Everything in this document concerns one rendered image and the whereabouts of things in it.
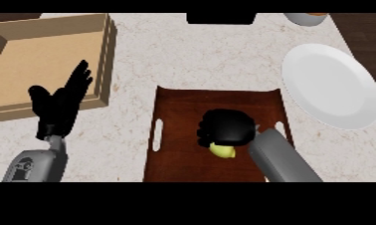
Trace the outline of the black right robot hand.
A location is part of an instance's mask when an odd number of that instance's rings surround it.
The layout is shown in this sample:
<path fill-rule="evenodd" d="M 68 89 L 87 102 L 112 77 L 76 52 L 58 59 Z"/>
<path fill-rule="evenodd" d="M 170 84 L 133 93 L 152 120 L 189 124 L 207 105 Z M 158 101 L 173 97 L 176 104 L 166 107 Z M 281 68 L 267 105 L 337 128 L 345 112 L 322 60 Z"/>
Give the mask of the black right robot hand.
<path fill-rule="evenodd" d="M 244 146 L 255 138 L 255 122 L 242 111 L 216 109 L 205 112 L 196 130 L 198 145 Z"/>

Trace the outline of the light wooden box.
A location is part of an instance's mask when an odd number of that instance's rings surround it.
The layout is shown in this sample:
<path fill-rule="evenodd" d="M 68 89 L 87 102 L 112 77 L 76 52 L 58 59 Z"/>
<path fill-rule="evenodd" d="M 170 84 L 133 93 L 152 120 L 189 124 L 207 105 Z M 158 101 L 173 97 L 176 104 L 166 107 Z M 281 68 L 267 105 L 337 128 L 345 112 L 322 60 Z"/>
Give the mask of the light wooden box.
<path fill-rule="evenodd" d="M 28 89 L 62 88 L 83 61 L 93 82 L 81 108 L 110 104 L 117 34 L 107 13 L 0 23 L 0 121 L 34 115 Z"/>

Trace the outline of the black appliance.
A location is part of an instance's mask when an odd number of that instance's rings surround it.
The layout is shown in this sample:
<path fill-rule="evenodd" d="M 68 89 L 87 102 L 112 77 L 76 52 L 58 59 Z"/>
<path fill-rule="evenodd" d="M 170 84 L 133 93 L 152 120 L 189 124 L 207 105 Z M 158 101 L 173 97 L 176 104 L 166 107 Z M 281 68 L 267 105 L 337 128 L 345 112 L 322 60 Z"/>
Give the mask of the black appliance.
<path fill-rule="evenodd" d="M 188 13 L 188 22 L 191 24 L 251 25 L 254 19 L 255 13 L 245 14 Z"/>

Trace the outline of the white plate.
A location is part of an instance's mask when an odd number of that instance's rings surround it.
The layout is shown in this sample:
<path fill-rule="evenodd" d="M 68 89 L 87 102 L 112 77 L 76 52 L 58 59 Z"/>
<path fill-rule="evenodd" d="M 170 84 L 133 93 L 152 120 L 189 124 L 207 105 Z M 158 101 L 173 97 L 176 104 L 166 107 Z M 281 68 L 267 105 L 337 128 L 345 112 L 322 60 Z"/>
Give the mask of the white plate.
<path fill-rule="evenodd" d="M 281 73 L 295 103 L 320 122 L 347 130 L 376 122 L 376 80 L 351 55 L 328 45 L 298 45 Z"/>

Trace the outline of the dark brown wooden tray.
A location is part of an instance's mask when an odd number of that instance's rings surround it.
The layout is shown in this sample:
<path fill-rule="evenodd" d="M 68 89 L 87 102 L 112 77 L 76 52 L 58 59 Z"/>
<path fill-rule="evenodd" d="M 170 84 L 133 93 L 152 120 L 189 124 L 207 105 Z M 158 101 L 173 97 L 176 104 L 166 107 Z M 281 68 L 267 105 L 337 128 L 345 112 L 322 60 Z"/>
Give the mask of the dark brown wooden tray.
<path fill-rule="evenodd" d="M 196 143 L 198 123 L 207 111 L 245 112 L 260 130 L 288 124 L 281 90 L 269 92 L 157 89 L 154 120 L 164 123 L 151 130 L 161 143 L 148 151 L 146 182 L 261 182 L 264 175 L 239 146 L 233 158 L 217 157 Z"/>

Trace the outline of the grey bowl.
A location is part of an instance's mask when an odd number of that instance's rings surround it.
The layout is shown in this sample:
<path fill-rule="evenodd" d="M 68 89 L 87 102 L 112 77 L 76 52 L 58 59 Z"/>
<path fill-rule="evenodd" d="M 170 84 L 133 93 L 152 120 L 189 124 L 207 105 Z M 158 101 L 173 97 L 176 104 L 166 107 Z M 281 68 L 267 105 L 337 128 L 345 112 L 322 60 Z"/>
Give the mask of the grey bowl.
<path fill-rule="evenodd" d="M 300 26 L 313 27 L 317 26 L 328 17 L 326 13 L 285 13 L 288 20 Z"/>

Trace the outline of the yellow lemon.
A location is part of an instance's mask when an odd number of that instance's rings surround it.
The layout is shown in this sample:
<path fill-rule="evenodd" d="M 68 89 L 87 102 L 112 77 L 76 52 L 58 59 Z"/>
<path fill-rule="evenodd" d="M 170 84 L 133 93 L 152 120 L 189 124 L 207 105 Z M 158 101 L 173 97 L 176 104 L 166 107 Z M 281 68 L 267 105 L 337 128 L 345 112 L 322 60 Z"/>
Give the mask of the yellow lemon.
<path fill-rule="evenodd" d="M 210 145 L 208 149 L 216 156 L 219 156 L 222 158 L 235 158 L 235 147 L 233 146 L 217 145 L 213 143 Z"/>

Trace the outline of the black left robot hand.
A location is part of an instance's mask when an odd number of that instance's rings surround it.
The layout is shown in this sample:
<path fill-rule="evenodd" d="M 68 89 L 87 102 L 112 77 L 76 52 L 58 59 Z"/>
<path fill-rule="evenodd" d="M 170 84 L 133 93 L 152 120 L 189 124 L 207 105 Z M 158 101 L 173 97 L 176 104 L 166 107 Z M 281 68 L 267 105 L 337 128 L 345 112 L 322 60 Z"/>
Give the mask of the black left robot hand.
<path fill-rule="evenodd" d="M 33 86 L 28 94 L 33 112 L 40 118 L 36 137 L 45 140 L 52 135 L 65 137 L 73 130 L 93 77 L 89 62 L 83 60 L 71 74 L 64 88 L 53 94 L 42 86 Z"/>

